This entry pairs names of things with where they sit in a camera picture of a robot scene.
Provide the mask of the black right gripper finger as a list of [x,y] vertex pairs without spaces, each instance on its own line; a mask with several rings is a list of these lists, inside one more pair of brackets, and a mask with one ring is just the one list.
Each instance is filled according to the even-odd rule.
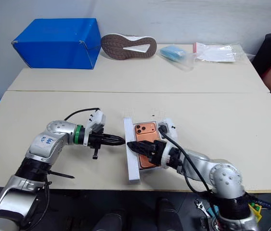
[[154,155],[154,152],[152,150],[136,149],[136,150],[133,150],[133,152],[140,155],[144,155],[148,158],[152,158],[152,156]]
[[131,150],[153,150],[155,145],[150,141],[130,141],[127,146]]

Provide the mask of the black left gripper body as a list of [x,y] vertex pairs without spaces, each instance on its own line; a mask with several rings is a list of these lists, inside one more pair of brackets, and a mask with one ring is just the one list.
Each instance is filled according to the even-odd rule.
[[93,128],[89,134],[88,146],[94,150],[93,159],[98,159],[98,150],[101,148],[103,142],[104,125],[98,125]]

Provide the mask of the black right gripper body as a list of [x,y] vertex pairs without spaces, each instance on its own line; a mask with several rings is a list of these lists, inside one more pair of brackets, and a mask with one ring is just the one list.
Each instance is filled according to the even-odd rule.
[[156,166],[160,166],[163,151],[165,150],[167,143],[165,141],[155,140],[154,142],[148,142],[147,144],[149,146],[147,155],[149,162]]

